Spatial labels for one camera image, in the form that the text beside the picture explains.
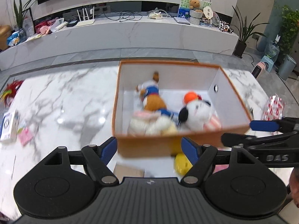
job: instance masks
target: trash can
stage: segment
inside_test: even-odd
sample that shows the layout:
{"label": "trash can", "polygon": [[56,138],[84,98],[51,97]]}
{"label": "trash can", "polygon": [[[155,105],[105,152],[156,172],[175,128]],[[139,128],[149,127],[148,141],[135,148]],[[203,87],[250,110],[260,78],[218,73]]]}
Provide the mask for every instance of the trash can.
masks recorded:
{"label": "trash can", "polygon": [[290,57],[289,55],[286,55],[284,58],[283,63],[280,65],[278,74],[283,79],[288,79],[289,75],[291,74],[292,70],[295,68],[296,62],[295,60]]}

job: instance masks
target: white marble table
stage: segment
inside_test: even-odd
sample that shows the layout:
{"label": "white marble table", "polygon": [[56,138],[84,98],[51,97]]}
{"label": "white marble table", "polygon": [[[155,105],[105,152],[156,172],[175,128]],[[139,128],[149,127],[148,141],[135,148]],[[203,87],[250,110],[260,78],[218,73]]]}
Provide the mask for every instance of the white marble table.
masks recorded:
{"label": "white marble table", "polygon": [[[247,105],[260,119],[267,95],[248,71],[225,72]],[[112,135],[111,119],[116,92],[118,67],[67,71],[26,79],[11,109],[20,112],[34,133],[30,144],[22,147],[0,144],[0,211],[12,219],[20,216],[13,198],[15,184],[41,159],[58,146],[80,150],[88,144],[101,144]],[[257,136],[267,133],[248,132]],[[116,154],[108,167],[116,162],[145,169],[146,176],[177,176],[173,158],[124,159]],[[80,166],[74,169],[83,171]],[[274,169],[287,184],[291,169]]]}

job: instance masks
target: orange box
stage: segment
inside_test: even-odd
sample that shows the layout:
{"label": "orange box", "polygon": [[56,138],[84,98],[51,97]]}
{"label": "orange box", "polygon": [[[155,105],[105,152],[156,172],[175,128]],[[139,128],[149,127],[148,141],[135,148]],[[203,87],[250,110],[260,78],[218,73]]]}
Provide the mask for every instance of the orange box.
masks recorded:
{"label": "orange box", "polygon": [[[129,122],[139,100],[136,86],[159,72],[159,93],[167,108],[179,112],[184,94],[195,91],[209,99],[222,123],[218,131],[178,132],[173,136],[130,136]],[[180,95],[177,100],[173,95]],[[233,84],[218,65],[167,60],[122,60],[119,66],[112,132],[118,140],[118,152],[124,157],[155,157],[181,152],[181,139],[189,137],[199,145],[223,146],[225,132],[244,134],[251,117]]]}

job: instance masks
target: plant pot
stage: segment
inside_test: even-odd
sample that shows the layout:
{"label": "plant pot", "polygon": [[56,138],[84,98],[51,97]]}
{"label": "plant pot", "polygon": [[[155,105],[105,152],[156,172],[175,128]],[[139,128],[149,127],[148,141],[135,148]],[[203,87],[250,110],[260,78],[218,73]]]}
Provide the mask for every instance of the plant pot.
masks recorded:
{"label": "plant pot", "polygon": [[22,43],[22,42],[26,41],[26,39],[28,39],[25,29],[23,29],[23,28],[19,29],[19,37],[20,37],[20,43]]}
{"label": "plant pot", "polygon": [[236,46],[235,51],[234,51],[234,55],[239,57],[239,58],[242,58],[242,55],[244,53],[244,50],[245,50],[246,46],[247,45],[245,43],[238,40],[237,46]]}
{"label": "plant pot", "polygon": [[202,17],[202,14],[203,13],[200,13],[200,12],[196,12],[194,10],[190,10],[190,16],[193,17],[193,18],[201,18]]}
{"label": "plant pot", "polygon": [[199,25],[199,23],[200,23],[200,19],[199,19],[199,18],[190,17],[190,18],[189,18],[189,22],[190,22],[191,24]]}

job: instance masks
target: plastic bag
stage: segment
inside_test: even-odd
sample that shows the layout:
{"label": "plastic bag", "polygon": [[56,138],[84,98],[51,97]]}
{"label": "plastic bag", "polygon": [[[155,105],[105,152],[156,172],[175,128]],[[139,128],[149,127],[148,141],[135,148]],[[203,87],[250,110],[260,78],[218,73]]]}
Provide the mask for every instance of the plastic bag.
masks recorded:
{"label": "plastic bag", "polygon": [[265,56],[268,56],[273,62],[276,62],[279,51],[279,46],[273,43],[273,41],[270,41],[265,49]]}
{"label": "plastic bag", "polygon": [[8,46],[14,46],[20,43],[19,32],[14,32],[11,36],[9,36],[6,40]]}
{"label": "plastic bag", "polygon": [[281,119],[286,103],[277,94],[269,97],[261,120]]}

